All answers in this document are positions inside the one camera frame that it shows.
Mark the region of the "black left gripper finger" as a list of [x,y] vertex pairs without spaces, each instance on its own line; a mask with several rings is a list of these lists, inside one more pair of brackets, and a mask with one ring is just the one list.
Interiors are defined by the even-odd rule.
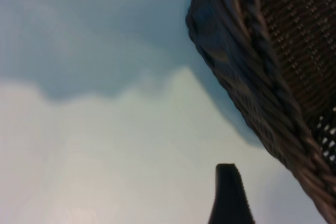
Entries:
[[209,224],[254,224],[243,181],[234,164],[216,166],[215,199]]

